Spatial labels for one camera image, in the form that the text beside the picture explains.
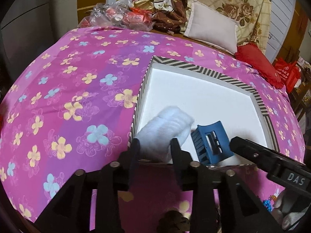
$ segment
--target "red ruffled cushion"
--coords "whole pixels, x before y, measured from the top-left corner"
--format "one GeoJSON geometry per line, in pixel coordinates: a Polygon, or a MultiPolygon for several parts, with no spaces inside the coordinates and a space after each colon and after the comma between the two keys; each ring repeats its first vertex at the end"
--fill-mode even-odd
{"type": "Polygon", "coordinates": [[[259,74],[276,89],[281,89],[284,84],[281,77],[271,65],[269,60],[253,43],[248,43],[244,46],[238,46],[238,51],[235,53],[237,60],[250,64],[256,69],[259,74]]]}

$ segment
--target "bedsheet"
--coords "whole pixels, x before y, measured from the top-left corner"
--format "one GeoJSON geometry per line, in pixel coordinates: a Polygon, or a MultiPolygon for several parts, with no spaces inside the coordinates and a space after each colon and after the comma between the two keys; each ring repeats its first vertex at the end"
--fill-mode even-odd
{"type": "MultiPolygon", "coordinates": [[[[304,141],[285,89],[273,88],[250,65],[171,36],[73,29],[26,68],[1,104],[0,179],[24,217],[34,222],[75,170],[98,170],[127,149],[136,96],[153,55],[210,68],[256,88],[280,152],[303,160],[304,141]]],[[[256,167],[243,171],[262,200],[282,190],[256,167]]],[[[128,233],[155,232],[169,209],[189,217],[191,200],[172,169],[140,166],[130,191],[119,192],[122,226],[128,233]]],[[[91,222],[94,226],[94,206],[91,222]]]]}

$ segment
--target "white pillow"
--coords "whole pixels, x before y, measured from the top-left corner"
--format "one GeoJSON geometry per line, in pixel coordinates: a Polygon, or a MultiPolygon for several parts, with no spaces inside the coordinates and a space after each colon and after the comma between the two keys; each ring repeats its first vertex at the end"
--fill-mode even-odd
{"type": "Polygon", "coordinates": [[[192,0],[184,35],[234,55],[237,52],[237,28],[235,20],[192,0]]]}

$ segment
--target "silver rivet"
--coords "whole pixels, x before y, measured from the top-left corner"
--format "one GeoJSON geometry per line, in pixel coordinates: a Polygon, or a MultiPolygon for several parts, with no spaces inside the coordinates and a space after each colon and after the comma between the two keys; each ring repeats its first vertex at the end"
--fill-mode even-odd
{"type": "Polygon", "coordinates": [[[235,175],[235,172],[233,170],[229,169],[229,170],[226,171],[226,174],[228,176],[233,176],[233,175],[235,175]]]}
{"type": "Polygon", "coordinates": [[[84,171],[83,169],[78,169],[78,170],[76,170],[75,175],[81,176],[81,175],[83,175],[84,173],[85,173],[85,171],[84,171]]]}
{"type": "Polygon", "coordinates": [[[198,162],[198,161],[191,161],[190,162],[190,166],[192,166],[192,167],[199,167],[200,166],[200,162],[198,162]]]}
{"type": "Polygon", "coordinates": [[[111,166],[111,167],[119,167],[119,166],[120,166],[120,163],[119,163],[118,161],[112,161],[112,162],[110,163],[110,166],[111,166]]]}

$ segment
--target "red bag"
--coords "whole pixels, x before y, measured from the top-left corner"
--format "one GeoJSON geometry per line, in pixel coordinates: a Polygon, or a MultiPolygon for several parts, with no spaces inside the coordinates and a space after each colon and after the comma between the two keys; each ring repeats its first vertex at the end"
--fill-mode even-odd
{"type": "Polygon", "coordinates": [[[286,86],[286,91],[288,93],[292,92],[295,84],[300,79],[300,72],[296,67],[296,61],[292,63],[286,63],[282,58],[279,58],[274,68],[286,86]]]}

